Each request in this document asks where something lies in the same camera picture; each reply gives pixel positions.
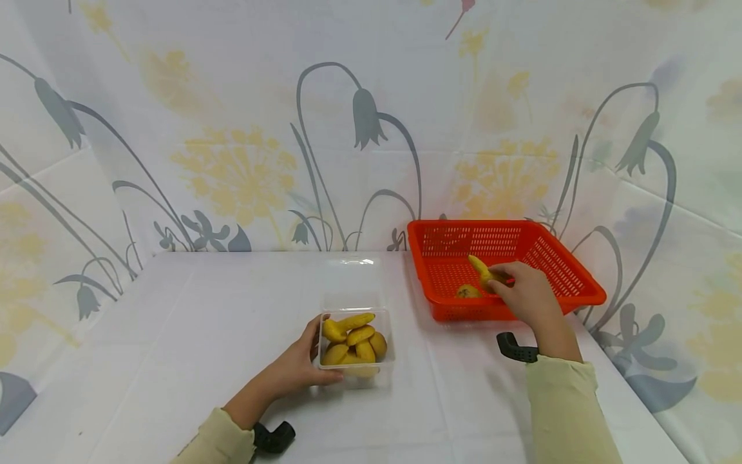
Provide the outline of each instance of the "sleeve cuff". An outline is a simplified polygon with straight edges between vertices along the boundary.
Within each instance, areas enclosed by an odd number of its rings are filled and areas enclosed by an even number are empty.
[[[538,385],[538,388],[573,388],[593,393],[598,388],[595,367],[589,362],[567,361],[539,355],[536,362],[526,366],[525,375],[529,388],[531,385]]]
[[[229,414],[221,408],[215,408],[198,431],[203,439],[228,457],[238,455],[245,448],[249,448],[252,454],[255,449],[255,433],[237,427]]]

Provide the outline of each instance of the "plastic container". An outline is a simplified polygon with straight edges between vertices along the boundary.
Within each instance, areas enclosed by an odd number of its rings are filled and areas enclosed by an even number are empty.
[[[339,321],[343,318],[356,314],[373,313],[376,317],[369,323],[377,332],[387,340],[387,354],[380,362],[353,364],[353,365],[322,365],[321,360],[327,351],[329,341],[320,335],[320,350],[318,367],[323,370],[339,370],[344,375],[342,386],[345,388],[384,388],[392,383],[392,370],[394,368],[394,340],[392,338],[392,322],[389,312],[384,308],[365,307],[365,308],[345,308],[341,310],[325,310],[322,312],[322,322],[320,325],[320,334],[322,334],[322,325],[326,317]]]
[[[564,314],[605,302],[605,290],[542,225],[529,220],[414,220],[407,225],[410,251],[433,318],[446,321],[507,321],[513,313],[497,295],[456,298],[463,284],[481,290],[467,259],[491,266],[522,261],[542,270]]]

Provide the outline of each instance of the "left hand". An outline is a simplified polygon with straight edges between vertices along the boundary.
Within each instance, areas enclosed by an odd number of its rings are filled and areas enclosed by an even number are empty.
[[[257,375],[275,392],[276,399],[306,390],[313,385],[342,382],[342,373],[317,369],[312,364],[317,357],[319,333],[320,316],[317,316],[309,321],[296,342]]]
[[[296,342],[227,402],[224,411],[238,427],[252,429],[277,399],[313,385],[342,382],[343,374],[320,370],[312,364],[319,348],[319,330],[320,316],[317,316],[306,325]]]

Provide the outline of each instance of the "beige sleeve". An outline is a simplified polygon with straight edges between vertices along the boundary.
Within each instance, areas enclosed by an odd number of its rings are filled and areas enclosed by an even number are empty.
[[[526,367],[538,464],[621,464],[590,363],[539,356]]]
[[[215,408],[170,464],[248,463],[255,452],[254,440],[252,430],[242,430],[224,410]]]

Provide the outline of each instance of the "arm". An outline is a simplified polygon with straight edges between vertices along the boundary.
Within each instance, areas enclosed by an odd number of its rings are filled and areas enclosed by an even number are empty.
[[[538,361],[526,367],[536,462],[621,464],[595,396],[595,369],[582,362],[577,337],[544,273],[519,262],[491,270],[515,278],[512,288],[498,281],[490,285],[533,329],[539,346]]]
[[[312,385],[330,385],[341,373],[312,365],[319,342],[319,316],[278,359],[247,383],[224,408],[211,412],[198,434],[171,464],[247,463],[255,452],[252,428],[277,399]]]

